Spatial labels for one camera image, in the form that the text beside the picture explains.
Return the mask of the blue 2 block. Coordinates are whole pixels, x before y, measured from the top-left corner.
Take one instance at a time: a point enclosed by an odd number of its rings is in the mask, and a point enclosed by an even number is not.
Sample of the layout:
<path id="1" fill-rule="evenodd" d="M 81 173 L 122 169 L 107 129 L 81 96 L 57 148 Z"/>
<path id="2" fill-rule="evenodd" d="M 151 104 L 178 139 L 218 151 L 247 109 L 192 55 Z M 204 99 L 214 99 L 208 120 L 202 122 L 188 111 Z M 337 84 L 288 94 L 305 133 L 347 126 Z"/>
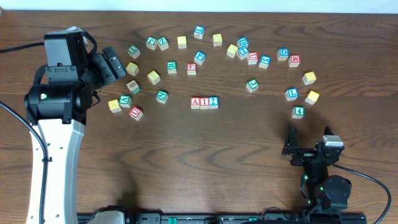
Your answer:
<path id="1" fill-rule="evenodd" d="M 218 107 L 219 107 L 219 98 L 217 96 L 209 97 L 209 108 L 218 109 Z"/>

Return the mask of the red A block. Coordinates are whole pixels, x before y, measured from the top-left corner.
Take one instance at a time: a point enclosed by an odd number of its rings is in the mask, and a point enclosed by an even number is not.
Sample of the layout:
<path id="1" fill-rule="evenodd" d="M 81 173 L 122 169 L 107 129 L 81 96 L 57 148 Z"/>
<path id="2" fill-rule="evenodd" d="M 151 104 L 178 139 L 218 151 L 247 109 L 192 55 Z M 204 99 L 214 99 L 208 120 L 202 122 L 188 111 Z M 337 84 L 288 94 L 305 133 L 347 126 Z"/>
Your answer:
<path id="1" fill-rule="evenodd" d="M 193 110 L 200 109 L 200 97 L 191 97 L 190 107 Z"/>

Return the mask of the red I block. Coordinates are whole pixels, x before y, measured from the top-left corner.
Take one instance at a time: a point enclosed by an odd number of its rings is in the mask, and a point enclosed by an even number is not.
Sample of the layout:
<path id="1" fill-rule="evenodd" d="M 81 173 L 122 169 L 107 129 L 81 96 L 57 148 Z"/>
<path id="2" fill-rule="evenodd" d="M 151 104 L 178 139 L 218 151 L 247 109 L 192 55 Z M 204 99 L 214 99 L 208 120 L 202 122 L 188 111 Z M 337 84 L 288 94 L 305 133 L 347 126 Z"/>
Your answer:
<path id="1" fill-rule="evenodd" d="M 201 97 L 200 98 L 200 109 L 207 110 L 210 108 L 210 102 L 208 97 Z"/>

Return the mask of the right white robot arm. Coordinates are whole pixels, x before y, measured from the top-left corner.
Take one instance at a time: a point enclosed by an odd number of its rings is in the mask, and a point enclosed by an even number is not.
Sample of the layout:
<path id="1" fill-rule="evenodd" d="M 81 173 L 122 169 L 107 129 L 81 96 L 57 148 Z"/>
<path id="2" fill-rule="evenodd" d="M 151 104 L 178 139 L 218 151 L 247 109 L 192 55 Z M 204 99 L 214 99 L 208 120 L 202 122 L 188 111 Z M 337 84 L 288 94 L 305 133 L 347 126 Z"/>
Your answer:
<path id="1" fill-rule="evenodd" d="M 328 173 L 328 167 L 339 161 L 344 149 L 341 138 L 333 134 L 328 126 L 324 129 L 322 140 L 313 148 L 300 147 L 294 127 L 289 127 L 282 154 L 292 157 L 290 165 L 304 169 L 300 191 L 309 204 L 303 211 L 305 220 L 313 222 L 327 216 L 339 218 L 342 211 L 348 208 L 351 182 L 340 175 Z"/>

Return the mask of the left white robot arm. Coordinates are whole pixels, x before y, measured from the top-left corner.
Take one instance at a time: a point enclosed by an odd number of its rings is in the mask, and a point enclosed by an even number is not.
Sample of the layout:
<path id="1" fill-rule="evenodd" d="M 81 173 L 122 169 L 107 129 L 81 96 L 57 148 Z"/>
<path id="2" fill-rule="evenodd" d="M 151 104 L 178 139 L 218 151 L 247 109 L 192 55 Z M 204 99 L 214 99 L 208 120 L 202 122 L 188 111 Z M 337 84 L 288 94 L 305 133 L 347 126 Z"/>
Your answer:
<path id="1" fill-rule="evenodd" d="M 78 157 L 86 112 L 98 90 L 125 77 L 116 51 L 87 50 L 96 41 L 77 27 L 44 36 L 47 64 L 24 98 L 32 126 L 32 180 L 27 223 L 77 223 Z"/>

